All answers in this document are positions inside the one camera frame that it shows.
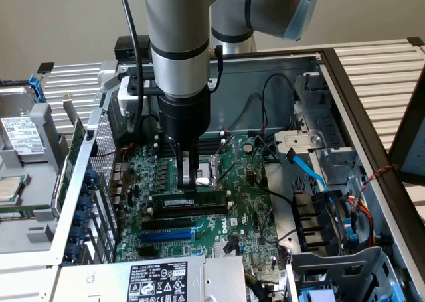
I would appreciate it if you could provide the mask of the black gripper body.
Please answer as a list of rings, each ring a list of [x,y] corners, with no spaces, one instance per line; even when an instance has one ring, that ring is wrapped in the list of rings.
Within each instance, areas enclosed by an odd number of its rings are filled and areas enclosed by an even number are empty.
[[[157,98],[160,123],[181,149],[192,149],[211,120],[211,95],[200,91],[189,98]]]

